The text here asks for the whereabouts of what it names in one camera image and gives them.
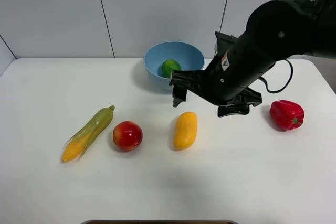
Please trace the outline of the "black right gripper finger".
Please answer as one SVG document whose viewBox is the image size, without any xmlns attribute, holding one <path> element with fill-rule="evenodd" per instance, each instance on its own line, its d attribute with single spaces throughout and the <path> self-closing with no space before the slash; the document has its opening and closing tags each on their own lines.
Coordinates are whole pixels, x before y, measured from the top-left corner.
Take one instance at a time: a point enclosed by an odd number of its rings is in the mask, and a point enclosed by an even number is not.
<svg viewBox="0 0 336 224">
<path fill-rule="evenodd" d="M 218 117 L 230 115 L 247 115 L 249 113 L 249 105 L 230 105 L 219 106 L 217 110 Z"/>
<path fill-rule="evenodd" d="M 174 86 L 172 91 L 173 107 L 176 108 L 182 102 L 186 101 L 187 89 L 181 86 Z"/>
</svg>

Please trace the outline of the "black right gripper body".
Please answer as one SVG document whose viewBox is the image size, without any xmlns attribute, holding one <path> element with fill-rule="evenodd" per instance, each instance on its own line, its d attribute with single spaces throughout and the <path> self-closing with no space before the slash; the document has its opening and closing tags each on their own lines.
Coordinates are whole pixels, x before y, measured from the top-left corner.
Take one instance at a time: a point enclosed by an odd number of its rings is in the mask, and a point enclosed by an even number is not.
<svg viewBox="0 0 336 224">
<path fill-rule="evenodd" d="M 216 106 L 252 105 L 262 103 L 262 96 L 251 88 L 232 88 L 221 77 L 212 77 L 205 70 L 177 71 L 170 77 L 171 86 L 181 86 Z"/>
</svg>

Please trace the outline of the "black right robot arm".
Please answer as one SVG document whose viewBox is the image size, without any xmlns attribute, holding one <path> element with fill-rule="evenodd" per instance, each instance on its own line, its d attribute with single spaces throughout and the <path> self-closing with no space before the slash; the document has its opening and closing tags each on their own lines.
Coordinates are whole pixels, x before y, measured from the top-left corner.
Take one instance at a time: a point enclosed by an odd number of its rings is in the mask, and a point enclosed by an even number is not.
<svg viewBox="0 0 336 224">
<path fill-rule="evenodd" d="M 270 0 L 249 17 L 239 37 L 216 34 L 217 54 L 204 70 L 170 77 L 173 106 L 187 92 L 218 107 L 217 115 L 246 115 L 262 102 L 250 85 L 293 55 L 335 57 L 335 0 Z"/>
</svg>

